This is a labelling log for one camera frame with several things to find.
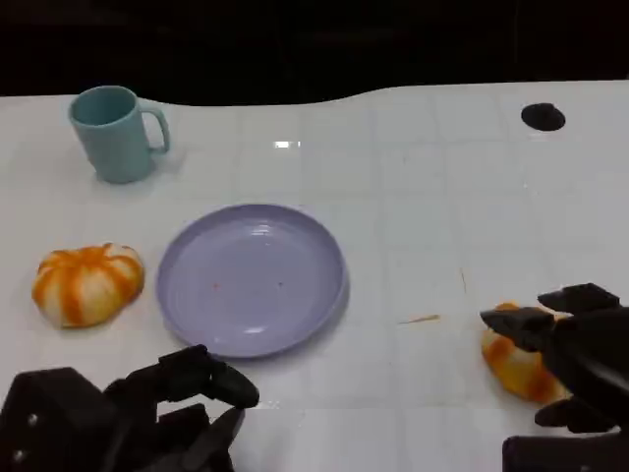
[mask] plate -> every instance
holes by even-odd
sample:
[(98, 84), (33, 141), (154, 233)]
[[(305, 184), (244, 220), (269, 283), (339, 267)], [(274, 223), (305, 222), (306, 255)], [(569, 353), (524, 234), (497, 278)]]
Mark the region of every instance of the plate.
[(338, 244), (283, 206), (230, 206), (188, 226), (157, 274), (167, 326), (222, 357), (274, 354), (340, 316), (349, 277)]

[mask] white tabletop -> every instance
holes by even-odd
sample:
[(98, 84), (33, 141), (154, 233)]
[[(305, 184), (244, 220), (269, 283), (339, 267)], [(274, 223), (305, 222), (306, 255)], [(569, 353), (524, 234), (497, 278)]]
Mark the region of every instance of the white tabletop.
[[(261, 391), (233, 448), (241, 472), (498, 471), (507, 436), (540, 430), (535, 406), (487, 372), (479, 309), (586, 281), (629, 298), (627, 83), (163, 104), (174, 149), (122, 187), (94, 178), (66, 119), (70, 99), (0, 98), (0, 398), (23, 370), (73, 366), (104, 387), (182, 347), (161, 321), (157, 266), (187, 223), (235, 203), (316, 217), (352, 279), (335, 330), (235, 364)], [(521, 122), (522, 107), (541, 101), (565, 113), (565, 128)], [(111, 324), (56, 330), (30, 298), (37, 264), (104, 241), (142, 255), (143, 295)]]

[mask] black hole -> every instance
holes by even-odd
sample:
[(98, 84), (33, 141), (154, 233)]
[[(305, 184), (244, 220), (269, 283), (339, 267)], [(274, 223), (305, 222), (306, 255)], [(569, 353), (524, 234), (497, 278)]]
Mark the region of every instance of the black hole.
[(566, 117), (552, 103), (525, 106), (521, 116), (522, 121), (539, 131), (557, 131), (566, 124)]

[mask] toy pumpkin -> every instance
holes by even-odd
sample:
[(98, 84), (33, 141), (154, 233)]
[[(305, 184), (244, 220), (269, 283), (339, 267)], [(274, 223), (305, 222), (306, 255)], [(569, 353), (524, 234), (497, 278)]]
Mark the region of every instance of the toy pumpkin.
[(143, 282), (140, 256), (128, 246), (53, 251), (39, 265), (32, 299), (56, 325), (97, 325), (129, 304)]
[[(517, 309), (513, 303), (496, 307), (496, 310)], [(565, 387), (543, 365), (539, 352), (523, 351), (511, 339), (492, 329), (485, 330), (481, 343), (483, 357), (506, 390), (542, 404), (569, 396)]]

